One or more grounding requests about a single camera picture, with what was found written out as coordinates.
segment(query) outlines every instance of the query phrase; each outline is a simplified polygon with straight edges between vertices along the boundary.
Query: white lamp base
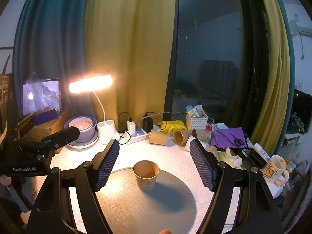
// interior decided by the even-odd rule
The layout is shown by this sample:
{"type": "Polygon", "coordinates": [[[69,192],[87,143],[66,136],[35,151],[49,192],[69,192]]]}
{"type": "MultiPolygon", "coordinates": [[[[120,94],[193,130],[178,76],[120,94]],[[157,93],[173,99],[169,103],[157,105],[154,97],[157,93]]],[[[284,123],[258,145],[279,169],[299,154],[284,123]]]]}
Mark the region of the white lamp base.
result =
{"type": "Polygon", "coordinates": [[[103,145],[107,145],[111,139],[120,139],[120,135],[116,130],[115,122],[113,120],[106,120],[97,124],[99,132],[99,141],[103,145]]]}

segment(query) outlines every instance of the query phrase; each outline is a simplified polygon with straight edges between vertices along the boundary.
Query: black scissors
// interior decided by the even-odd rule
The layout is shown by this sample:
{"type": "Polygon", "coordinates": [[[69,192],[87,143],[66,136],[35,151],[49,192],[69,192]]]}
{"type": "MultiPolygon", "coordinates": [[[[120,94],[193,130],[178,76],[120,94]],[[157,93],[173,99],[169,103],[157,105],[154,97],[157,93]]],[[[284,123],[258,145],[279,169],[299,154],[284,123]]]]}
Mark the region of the black scissors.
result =
{"type": "Polygon", "coordinates": [[[245,145],[245,143],[243,142],[242,139],[236,138],[231,132],[230,132],[230,134],[234,138],[234,144],[236,147],[240,148],[241,146],[245,145]]]}

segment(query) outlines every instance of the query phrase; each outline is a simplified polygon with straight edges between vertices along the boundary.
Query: yellow plastic bag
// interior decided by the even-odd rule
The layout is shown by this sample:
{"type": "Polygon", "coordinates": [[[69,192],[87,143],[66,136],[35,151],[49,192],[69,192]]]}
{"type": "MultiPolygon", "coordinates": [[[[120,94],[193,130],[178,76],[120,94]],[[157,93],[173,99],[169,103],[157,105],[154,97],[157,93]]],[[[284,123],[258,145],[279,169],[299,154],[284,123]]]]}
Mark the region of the yellow plastic bag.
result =
{"type": "Polygon", "coordinates": [[[187,130],[186,126],[181,120],[168,120],[161,121],[157,124],[160,127],[160,131],[163,133],[174,133],[177,130],[187,130]]]}

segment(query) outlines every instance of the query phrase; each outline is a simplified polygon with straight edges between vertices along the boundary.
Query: round gray placemat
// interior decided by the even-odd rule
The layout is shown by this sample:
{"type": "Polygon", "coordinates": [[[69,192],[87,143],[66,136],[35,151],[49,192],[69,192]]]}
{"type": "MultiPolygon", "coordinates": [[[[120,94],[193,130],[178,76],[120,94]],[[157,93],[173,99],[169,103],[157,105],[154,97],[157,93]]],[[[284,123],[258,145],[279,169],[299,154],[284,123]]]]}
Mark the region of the round gray placemat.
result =
{"type": "Polygon", "coordinates": [[[138,188],[132,167],[115,171],[96,196],[114,234],[158,234],[163,229],[187,234],[195,220],[193,194],[163,170],[151,191],[138,188]]]}

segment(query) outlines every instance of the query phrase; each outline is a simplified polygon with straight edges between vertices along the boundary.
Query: white tablecloth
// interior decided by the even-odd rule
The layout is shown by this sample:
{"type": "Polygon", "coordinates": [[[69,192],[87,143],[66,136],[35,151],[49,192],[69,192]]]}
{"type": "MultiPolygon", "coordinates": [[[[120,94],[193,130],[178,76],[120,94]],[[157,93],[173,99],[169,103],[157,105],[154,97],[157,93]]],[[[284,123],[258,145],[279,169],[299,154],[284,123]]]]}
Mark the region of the white tablecloth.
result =
{"type": "MultiPolygon", "coordinates": [[[[60,154],[56,154],[55,157],[53,157],[51,168],[55,166],[59,167],[61,170],[77,168],[84,161],[91,161],[96,153],[104,149],[105,145],[102,145],[99,140],[95,145],[86,150],[75,150],[69,146],[65,146],[60,154]]],[[[125,167],[132,167],[136,162],[141,160],[156,162],[162,170],[175,175],[188,186],[196,201],[196,218],[189,233],[196,233],[208,210],[213,193],[210,192],[207,187],[203,186],[190,153],[186,152],[184,147],[175,145],[171,139],[168,140],[166,146],[151,145],[148,143],[148,140],[129,145],[121,145],[120,153],[113,167],[113,171],[125,167]]],[[[36,182],[38,190],[42,186],[45,177],[46,176],[37,177],[36,182]]],[[[235,187],[233,191],[232,202],[226,221],[228,224],[232,224],[235,219],[239,190],[239,187],[235,187]]],[[[70,188],[70,195],[77,228],[86,233],[75,188],[70,188]]],[[[231,229],[231,225],[225,225],[223,232],[227,232],[231,229]]]]}

